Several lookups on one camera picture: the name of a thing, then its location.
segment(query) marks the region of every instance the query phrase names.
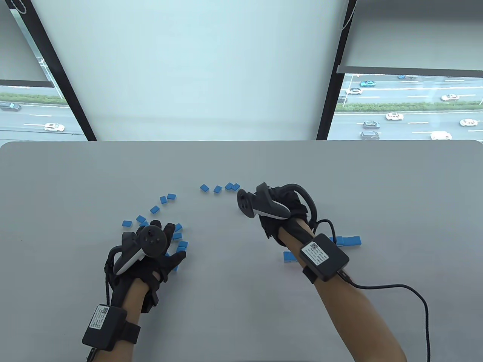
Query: wrist tracker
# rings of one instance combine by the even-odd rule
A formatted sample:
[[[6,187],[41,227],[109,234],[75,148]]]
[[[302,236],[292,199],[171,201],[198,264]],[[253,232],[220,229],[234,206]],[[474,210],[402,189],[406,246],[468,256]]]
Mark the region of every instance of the wrist tracker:
[[[99,304],[82,338],[82,343],[96,349],[112,351],[117,341],[138,342],[140,326],[126,321],[125,309]]]

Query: black car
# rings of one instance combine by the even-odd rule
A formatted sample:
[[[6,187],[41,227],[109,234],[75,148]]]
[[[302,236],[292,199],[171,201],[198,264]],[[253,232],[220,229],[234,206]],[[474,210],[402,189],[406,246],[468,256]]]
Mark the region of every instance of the black car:
[[[376,131],[364,131],[361,132],[361,138],[364,140],[378,140],[379,133]]]
[[[0,102],[0,110],[2,110],[2,111],[18,112],[21,109],[22,109],[22,106],[18,103]]]
[[[364,129],[379,129],[381,128],[381,125],[375,121],[365,121],[362,124],[362,128]]]

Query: white wall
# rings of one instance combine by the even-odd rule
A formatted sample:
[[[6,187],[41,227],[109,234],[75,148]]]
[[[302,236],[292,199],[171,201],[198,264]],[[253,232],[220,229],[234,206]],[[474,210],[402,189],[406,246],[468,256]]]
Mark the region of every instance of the white wall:
[[[33,0],[99,140],[315,139],[346,0]]]

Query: black glove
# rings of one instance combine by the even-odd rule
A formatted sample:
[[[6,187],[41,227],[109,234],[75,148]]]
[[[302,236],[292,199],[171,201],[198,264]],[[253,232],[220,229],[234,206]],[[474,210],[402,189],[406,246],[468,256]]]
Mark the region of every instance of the black glove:
[[[157,226],[163,230],[161,222],[158,220],[151,221],[150,225]],[[166,247],[159,257],[150,258],[145,256],[142,260],[136,261],[124,273],[119,276],[115,276],[113,282],[111,283],[111,287],[113,289],[113,303],[115,302],[115,304],[122,304],[125,293],[127,292],[123,284],[128,283],[127,280],[139,278],[149,286],[149,292],[144,298],[142,313],[149,312],[151,307],[157,304],[158,299],[156,296],[156,291],[159,289],[159,285],[162,282],[168,281],[168,274],[186,257],[185,251],[177,252],[172,256],[166,256],[166,252],[171,244],[175,227],[176,226],[172,223],[168,223],[164,227],[163,232],[166,235]],[[144,226],[141,226],[136,231],[136,234],[139,235],[143,228]],[[160,275],[160,280],[154,276],[153,272],[156,272]],[[117,293],[116,290],[116,287],[118,286],[121,288],[119,293]]]
[[[269,188],[269,194],[273,201],[285,205],[290,210],[290,219],[302,219],[307,222],[307,208],[300,202],[295,191],[283,191],[281,187]],[[268,238],[273,237],[277,243],[286,246],[279,238],[278,231],[283,227],[286,220],[273,219],[268,216],[258,216],[263,230]]]

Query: gray table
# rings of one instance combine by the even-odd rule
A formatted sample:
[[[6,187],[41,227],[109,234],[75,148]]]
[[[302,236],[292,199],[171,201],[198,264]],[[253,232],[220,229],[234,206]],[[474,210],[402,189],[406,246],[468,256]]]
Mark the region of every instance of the gray table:
[[[175,193],[160,219],[184,226],[188,257],[142,317],[135,361],[350,361],[300,266],[234,193],[199,189],[266,181],[301,184],[338,235],[362,237],[346,249],[357,282],[407,283],[427,299],[433,361],[481,361],[482,164],[475,141],[3,145],[2,360],[84,360],[121,222]],[[424,361],[422,303],[406,290],[368,296],[408,360]]]

